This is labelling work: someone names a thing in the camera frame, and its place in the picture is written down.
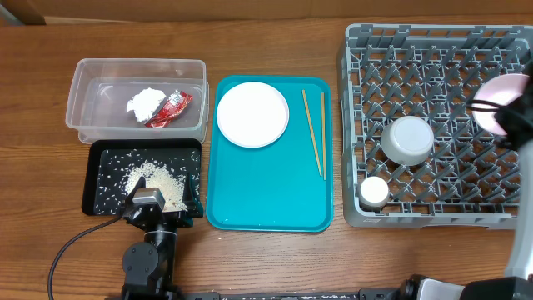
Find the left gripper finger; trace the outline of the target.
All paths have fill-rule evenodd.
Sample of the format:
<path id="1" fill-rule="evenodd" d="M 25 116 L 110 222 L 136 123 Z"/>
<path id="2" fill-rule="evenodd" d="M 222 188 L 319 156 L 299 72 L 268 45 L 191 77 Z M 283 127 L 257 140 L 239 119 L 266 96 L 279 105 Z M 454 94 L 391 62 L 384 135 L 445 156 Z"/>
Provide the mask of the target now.
<path id="1" fill-rule="evenodd" d="M 204 208 L 190 173 L 187 174 L 187 213 L 190 217 L 204 216 Z"/>
<path id="2" fill-rule="evenodd" d="M 146 179 L 143 176 L 140 176 L 138 180 L 135 182 L 135 184 L 132 185 L 127 190 L 127 197 L 128 198 L 133 197 L 138 189 L 145 188 L 145 187 L 146 187 Z"/>

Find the rice pile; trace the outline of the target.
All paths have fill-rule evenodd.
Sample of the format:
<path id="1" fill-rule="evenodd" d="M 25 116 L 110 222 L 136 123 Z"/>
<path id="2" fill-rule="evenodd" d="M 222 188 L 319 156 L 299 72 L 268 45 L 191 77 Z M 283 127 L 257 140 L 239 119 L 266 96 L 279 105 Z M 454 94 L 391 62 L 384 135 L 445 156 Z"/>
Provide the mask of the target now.
<path id="1" fill-rule="evenodd" d="M 98 166 L 93 212 L 119 213 L 121 201 L 134 189 L 139 178 L 147 188 L 158 188 L 165 200 L 164 210 L 184 210 L 185 181 L 200 192 L 201 152 L 196 148 L 108 149 Z"/>

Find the pink bowl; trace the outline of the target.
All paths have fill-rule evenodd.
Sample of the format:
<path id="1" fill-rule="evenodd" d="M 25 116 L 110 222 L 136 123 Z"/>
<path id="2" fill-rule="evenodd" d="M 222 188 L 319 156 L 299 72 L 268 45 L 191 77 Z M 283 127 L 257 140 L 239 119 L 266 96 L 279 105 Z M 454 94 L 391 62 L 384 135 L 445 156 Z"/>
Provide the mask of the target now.
<path id="1" fill-rule="evenodd" d="M 530 77 L 525 74 L 506 74 L 484 83 L 474 96 L 475 100 L 507 106 L 524 93 Z M 494 112 L 473 112 L 477 125 L 489 133 L 505 136 L 505 130 L 495 119 Z"/>

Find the white tissue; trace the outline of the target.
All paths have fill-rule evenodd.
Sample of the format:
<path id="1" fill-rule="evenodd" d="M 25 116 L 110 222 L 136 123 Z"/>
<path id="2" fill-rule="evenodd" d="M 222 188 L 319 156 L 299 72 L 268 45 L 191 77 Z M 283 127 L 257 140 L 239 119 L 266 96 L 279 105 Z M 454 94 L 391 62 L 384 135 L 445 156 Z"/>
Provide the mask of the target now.
<path id="1" fill-rule="evenodd" d="M 153 118 L 165 98 L 166 94 L 163 91 L 145 88 L 127 102 L 126 111 L 133 112 L 138 122 L 146 123 Z"/>

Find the red snack wrapper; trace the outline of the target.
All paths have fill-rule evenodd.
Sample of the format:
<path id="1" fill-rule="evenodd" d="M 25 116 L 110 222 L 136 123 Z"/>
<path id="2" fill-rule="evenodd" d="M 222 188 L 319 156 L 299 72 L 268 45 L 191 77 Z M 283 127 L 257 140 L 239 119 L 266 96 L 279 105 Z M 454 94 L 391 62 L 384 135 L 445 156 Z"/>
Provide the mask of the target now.
<path id="1" fill-rule="evenodd" d="M 176 90 L 163 103 L 157 113 L 145 123 L 146 128 L 164 128 L 177 118 L 193 100 L 193 96 Z"/>

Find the large white plate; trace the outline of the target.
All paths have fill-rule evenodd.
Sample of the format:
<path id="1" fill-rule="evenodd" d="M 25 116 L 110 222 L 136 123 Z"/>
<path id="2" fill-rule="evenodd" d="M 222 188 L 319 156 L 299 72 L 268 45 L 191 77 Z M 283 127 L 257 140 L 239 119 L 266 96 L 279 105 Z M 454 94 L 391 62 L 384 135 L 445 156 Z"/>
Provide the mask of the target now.
<path id="1" fill-rule="evenodd" d="M 231 143 L 262 148 L 286 130 L 290 110 L 284 96 L 263 82 L 245 82 L 230 88 L 217 105 L 217 126 Z"/>

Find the grey bowl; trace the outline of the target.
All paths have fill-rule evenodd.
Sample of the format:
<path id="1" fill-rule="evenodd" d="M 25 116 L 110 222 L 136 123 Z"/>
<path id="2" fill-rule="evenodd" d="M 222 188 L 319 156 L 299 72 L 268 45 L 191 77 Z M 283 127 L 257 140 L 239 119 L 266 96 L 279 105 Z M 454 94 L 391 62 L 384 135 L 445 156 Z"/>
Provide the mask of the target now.
<path id="1" fill-rule="evenodd" d="M 400 117 L 381 133 L 381 149 L 394 163 L 415 166 L 430 155 L 434 143 L 431 126 L 422 118 Z"/>

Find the wooden chopstick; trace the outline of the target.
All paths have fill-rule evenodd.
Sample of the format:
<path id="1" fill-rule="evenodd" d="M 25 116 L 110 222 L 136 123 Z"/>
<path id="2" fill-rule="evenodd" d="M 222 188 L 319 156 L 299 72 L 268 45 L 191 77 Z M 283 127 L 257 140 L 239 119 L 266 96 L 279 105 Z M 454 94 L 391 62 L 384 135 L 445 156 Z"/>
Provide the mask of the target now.
<path id="1" fill-rule="evenodd" d="M 322 173 L 326 181 L 326 104 L 325 93 L 321 93 L 321 145 L 322 145 Z"/>
<path id="2" fill-rule="evenodd" d="M 317 144 L 316 144 L 316 136 L 315 136 L 315 133 L 314 133 L 314 127 L 313 127 L 312 118 L 311 118 L 311 112 L 310 112 L 310 109 L 309 109 L 309 104 L 308 104 L 307 96 L 306 96 L 306 90 L 302 89 L 301 90 L 301 94 L 302 94 L 302 98 L 303 98 L 303 102 L 304 102 L 304 107 L 305 107 L 305 110 L 306 110 L 306 118 L 307 118 L 307 123 L 308 123 L 308 127 L 309 127 L 309 132 L 310 132 L 310 135 L 311 135 L 311 142 L 312 142 L 313 151 L 314 151 L 314 155 L 315 155 L 315 159 L 316 159 L 316 165 L 317 165 L 318 172 L 319 172 L 320 176 L 323 176 L 322 167 L 321 167 L 321 161 L 320 161 L 320 158 L 319 158 L 318 148 L 317 148 Z"/>

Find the white cup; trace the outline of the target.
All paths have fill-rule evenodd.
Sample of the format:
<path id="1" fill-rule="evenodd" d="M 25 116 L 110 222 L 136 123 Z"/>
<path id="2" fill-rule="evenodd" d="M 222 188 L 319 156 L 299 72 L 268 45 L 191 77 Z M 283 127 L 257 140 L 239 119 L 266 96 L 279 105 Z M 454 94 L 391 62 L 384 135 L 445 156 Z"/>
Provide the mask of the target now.
<path id="1" fill-rule="evenodd" d="M 387 182 L 377 176 L 365 178 L 358 187 L 360 205 L 368 210 L 383 208 L 389 199 Z"/>

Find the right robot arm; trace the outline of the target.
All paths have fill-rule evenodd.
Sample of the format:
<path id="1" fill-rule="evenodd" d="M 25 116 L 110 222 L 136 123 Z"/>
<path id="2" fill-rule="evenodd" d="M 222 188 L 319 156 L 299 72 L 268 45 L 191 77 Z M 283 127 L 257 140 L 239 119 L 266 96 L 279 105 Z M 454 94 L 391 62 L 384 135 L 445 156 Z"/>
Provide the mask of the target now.
<path id="1" fill-rule="evenodd" d="M 405 280 L 392 299 L 531 299 L 532 298 L 532 93 L 524 92 L 507 105 L 483 100 L 471 102 L 492 107 L 507 138 L 504 148 L 519 154 L 521 190 L 519 214 L 511 257 L 505 276 L 460 286 L 414 274 Z"/>

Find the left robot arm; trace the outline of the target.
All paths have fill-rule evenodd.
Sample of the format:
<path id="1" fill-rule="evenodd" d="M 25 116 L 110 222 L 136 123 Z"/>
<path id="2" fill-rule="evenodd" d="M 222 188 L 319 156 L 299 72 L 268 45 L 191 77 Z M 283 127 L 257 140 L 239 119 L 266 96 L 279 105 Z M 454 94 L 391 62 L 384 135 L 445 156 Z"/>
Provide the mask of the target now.
<path id="1" fill-rule="evenodd" d="M 140 177 L 121 206 L 122 217 L 130 225 L 143 230 L 144 240 L 131 245 L 123 255 L 125 280 L 121 300 L 183 299 L 180 288 L 173 283 L 177 247 L 177 230 L 193 226 L 194 218 L 204 214 L 192 176 L 186 175 L 181 211 L 164 212 L 165 200 L 159 189 L 146 187 Z"/>

